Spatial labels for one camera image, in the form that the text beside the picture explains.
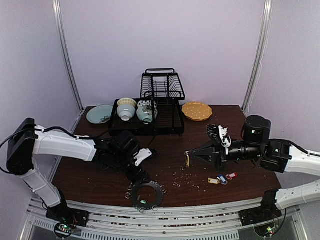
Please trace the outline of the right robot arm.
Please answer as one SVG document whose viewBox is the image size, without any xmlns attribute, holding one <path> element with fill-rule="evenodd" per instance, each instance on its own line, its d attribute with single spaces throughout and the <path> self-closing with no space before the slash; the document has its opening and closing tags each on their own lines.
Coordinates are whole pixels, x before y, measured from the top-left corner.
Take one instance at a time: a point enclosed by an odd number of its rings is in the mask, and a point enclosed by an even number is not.
<svg viewBox="0 0 320 240">
<path fill-rule="evenodd" d="M 224 167 L 228 161 L 249 160 L 271 172 L 319 176 L 319 152 L 304 149 L 290 140 L 271 139 L 271 125 L 271 121 L 262 116 L 250 115 L 241 129 L 242 139 L 234 140 L 226 127 L 209 124 L 206 133 L 210 140 L 184 154 L 188 159 L 196 157 L 213 164 L 216 169 Z M 240 221 L 242 226 L 266 222 L 280 217 L 282 210 L 319 199 L 318 180 L 297 187 L 268 190 L 260 206 L 239 212 Z"/>
</svg>

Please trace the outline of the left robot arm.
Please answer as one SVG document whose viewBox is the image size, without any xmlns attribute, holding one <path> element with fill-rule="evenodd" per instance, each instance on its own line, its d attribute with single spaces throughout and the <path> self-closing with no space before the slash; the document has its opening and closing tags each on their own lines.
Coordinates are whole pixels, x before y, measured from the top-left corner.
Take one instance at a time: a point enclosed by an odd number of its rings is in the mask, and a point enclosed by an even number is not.
<svg viewBox="0 0 320 240">
<path fill-rule="evenodd" d="M 139 184 L 149 178 L 141 163 L 157 154 L 152 148 L 141 147 L 140 141 L 129 131 L 109 138 L 81 136 L 59 126 L 44 128 L 33 118 L 26 118 L 3 144 L 7 144 L 7 160 L 2 172 L 20 177 L 40 197 L 47 218 L 73 227 L 85 227 L 89 212 L 68 207 L 63 192 L 40 172 L 34 161 L 35 155 L 98 163 L 124 172 L 131 184 Z"/>
</svg>

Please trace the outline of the grey perforated keyring disc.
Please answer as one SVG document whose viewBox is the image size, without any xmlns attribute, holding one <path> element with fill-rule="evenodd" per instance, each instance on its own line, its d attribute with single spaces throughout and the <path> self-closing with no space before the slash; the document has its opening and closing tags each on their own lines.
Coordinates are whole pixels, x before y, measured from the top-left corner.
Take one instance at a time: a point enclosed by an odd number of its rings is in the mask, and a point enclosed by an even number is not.
<svg viewBox="0 0 320 240">
<path fill-rule="evenodd" d="M 166 192 L 165 186 L 156 181 L 152 181 L 150 184 L 142 184 L 141 182 L 133 189 L 128 187 L 125 198 L 130 200 L 133 208 L 141 214 L 149 211 L 158 212 Z M 142 204 L 141 200 L 146 200 L 147 203 Z"/>
</svg>

